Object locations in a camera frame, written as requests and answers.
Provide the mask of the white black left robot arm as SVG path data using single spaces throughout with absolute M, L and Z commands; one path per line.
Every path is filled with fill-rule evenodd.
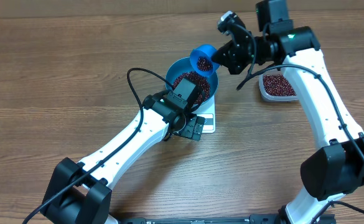
M 200 93 L 185 78 L 173 90 L 149 95 L 136 117 L 101 149 L 79 162 L 64 158 L 54 169 L 41 214 L 52 223 L 117 223 L 110 215 L 112 190 L 131 165 L 168 135 L 200 140 L 204 118 L 193 112 Z

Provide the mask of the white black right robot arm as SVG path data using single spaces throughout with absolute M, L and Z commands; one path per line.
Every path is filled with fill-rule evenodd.
M 352 118 L 327 71 L 319 41 L 310 27 L 294 27 L 285 1 L 256 5 L 260 36 L 248 31 L 234 12 L 218 21 L 231 40 L 213 55 L 232 75 L 246 79 L 279 70 L 290 83 L 312 128 L 316 152 L 300 168 L 296 198 L 272 217 L 274 223 L 327 223 L 324 212 L 364 186 L 364 131 Z

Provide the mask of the red adzuki beans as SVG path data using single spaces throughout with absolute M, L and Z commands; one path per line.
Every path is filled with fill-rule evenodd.
M 217 89 L 218 79 L 215 74 L 214 63 L 206 56 L 199 56 L 195 60 L 182 58 L 175 62 L 167 73 L 167 80 L 176 88 L 187 78 L 198 85 L 205 92 L 207 101 L 212 95 L 211 88 Z M 296 92 L 291 84 L 278 71 L 265 73 L 259 79 L 259 90 L 266 101 L 294 101 Z

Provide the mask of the blue plastic scoop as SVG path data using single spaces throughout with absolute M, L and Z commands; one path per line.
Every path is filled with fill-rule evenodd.
M 203 44 L 190 53 L 192 68 L 203 77 L 212 76 L 219 68 L 219 64 L 212 61 L 216 48 L 209 44 Z

